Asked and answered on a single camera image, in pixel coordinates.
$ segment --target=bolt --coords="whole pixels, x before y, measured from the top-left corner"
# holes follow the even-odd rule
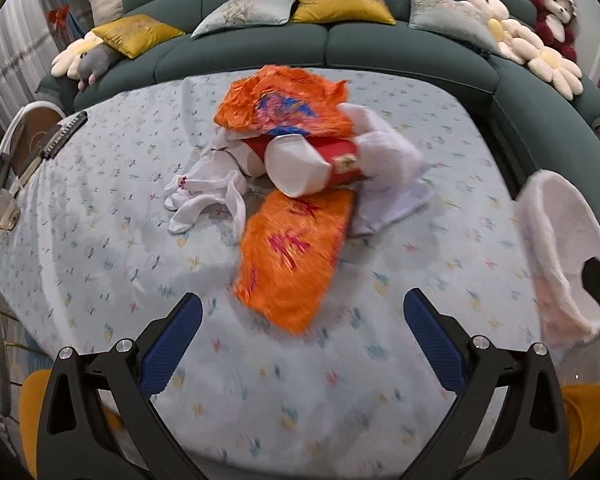
[[[548,350],[546,349],[546,346],[544,346],[542,343],[536,343],[534,345],[534,352],[538,355],[546,355]]]
[[[487,349],[491,345],[491,342],[483,335],[477,335],[474,337],[473,342],[474,346],[480,350]]]
[[[129,352],[133,345],[134,342],[131,339],[121,339],[116,343],[116,350],[123,354],[124,352]]]
[[[74,349],[70,346],[65,346],[61,351],[58,352],[58,357],[61,359],[68,359],[74,353]]]

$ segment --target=white patterned tablecloth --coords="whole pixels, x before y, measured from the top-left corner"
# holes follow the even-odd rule
[[[88,109],[88,123],[18,199],[22,217],[0,241],[0,291],[52,355],[136,337],[193,291],[202,326],[153,398],[185,449],[268,472],[390,476],[454,400],[404,322],[405,292],[419,286],[469,334],[502,348],[528,348],[539,319],[506,188],[456,99],[398,76],[314,72],[350,80],[350,102],[380,112],[424,151],[436,195],[381,234],[347,241],[304,337],[269,326],[232,295],[239,251],[226,209],[209,208],[183,235],[167,232],[165,184],[197,159],[229,84],[253,71],[190,77]],[[253,186],[252,209],[264,192]]]

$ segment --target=sofa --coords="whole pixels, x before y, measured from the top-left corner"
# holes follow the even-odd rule
[[[148,14],[185,32],[227,0],[124,0],[126,15]],[[119,92],[191,75],[259,68],[264,64],[347,68],[391,73],[430,82],[482,117],[506,158],[518,188],[540,168],[560,173],[584,195],[600,222],[600,90],[583,78],[572,102],[526,68],[483,57],[453,40],[408,27],[410,0],[385,0],[395,26],[365,22],[287,23],[167,41],[113,67],[94,86],[50,75],[39,93],[52,95],[67,113]],[[528,0],[501,0],[514,17],[533,26]]]

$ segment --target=red plush toy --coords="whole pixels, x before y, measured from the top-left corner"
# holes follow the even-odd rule
[[[565,58],[576,62],[573,32],[570,24],[576,17],[573,0],[531,0],[538,9],[536,34],[546,46],[554,48]]]

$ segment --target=blue gripper pad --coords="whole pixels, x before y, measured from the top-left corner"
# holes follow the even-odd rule
[[[140,363],[138,389],[146,397],[163,391],[202,324],[202,302],[191,295]]]
[[[464,356],[415,290],[404,295],[404,319],[445,390],[460,395],[466,386]]]

